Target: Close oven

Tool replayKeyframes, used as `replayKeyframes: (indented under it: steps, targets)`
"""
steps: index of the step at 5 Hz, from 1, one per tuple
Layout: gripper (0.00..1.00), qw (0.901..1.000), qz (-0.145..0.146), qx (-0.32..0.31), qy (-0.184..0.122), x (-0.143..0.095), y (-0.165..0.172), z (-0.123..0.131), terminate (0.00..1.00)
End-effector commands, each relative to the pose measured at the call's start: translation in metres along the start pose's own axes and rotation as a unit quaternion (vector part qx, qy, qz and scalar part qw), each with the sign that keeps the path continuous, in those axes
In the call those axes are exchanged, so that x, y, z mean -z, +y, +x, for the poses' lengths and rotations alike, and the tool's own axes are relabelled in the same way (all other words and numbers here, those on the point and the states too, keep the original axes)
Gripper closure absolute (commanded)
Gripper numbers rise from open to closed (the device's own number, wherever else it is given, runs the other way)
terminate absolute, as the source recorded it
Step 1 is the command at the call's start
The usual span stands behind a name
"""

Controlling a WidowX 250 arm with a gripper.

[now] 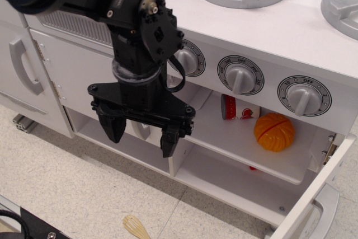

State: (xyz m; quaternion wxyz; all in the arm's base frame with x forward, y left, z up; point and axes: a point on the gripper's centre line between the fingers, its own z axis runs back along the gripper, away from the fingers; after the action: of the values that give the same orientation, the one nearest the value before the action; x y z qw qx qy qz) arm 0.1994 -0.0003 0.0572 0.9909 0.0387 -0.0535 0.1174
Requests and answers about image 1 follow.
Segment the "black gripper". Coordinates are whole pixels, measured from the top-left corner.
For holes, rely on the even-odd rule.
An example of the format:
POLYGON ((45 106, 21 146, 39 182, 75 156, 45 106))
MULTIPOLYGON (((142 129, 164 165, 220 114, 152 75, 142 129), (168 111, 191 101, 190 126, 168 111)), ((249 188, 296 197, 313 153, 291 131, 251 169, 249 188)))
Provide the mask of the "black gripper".
POLYGON ((111 82, 88 86, 88 94, 93 97, 92 109, 109 140, 119 143, 126 121, 138 121, 162 129, 163 158, 172 157, 179 139, 192 133, 195 109, 174 95, 183 89, 186 79, 169 88, 166 75, 162 70, 146 83, 111 82))

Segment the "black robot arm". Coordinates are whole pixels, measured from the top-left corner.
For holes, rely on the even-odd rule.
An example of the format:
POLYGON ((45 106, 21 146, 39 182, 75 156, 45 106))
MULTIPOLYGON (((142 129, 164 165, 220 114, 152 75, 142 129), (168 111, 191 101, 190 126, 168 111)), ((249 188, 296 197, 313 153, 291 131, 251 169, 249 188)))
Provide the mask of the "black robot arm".
POLYGON ((61 10, 107 25, 111 33, 115 83, 88 87, 92 108, 108 138, 117 143, 127 120, 161 128, 163 157, 192 133, 195 109, 175 96, 184 87, 167 86, 167 64, 184 74, 175 57, 183 32, 165 0, 7 0, 17 11, 46 15, 61 10))

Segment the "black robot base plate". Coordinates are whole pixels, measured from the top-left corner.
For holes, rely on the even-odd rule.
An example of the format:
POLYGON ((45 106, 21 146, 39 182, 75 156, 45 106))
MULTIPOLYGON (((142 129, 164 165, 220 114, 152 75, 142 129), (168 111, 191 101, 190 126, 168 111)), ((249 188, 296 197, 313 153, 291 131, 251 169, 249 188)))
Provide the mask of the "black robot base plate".
POLYGON ((20 232, 1 232, 1 238, 69 239, 62 231, 23 208, 20 208, 20 213, 1 209, 1 217, 12 219, 20 225, 20 232))

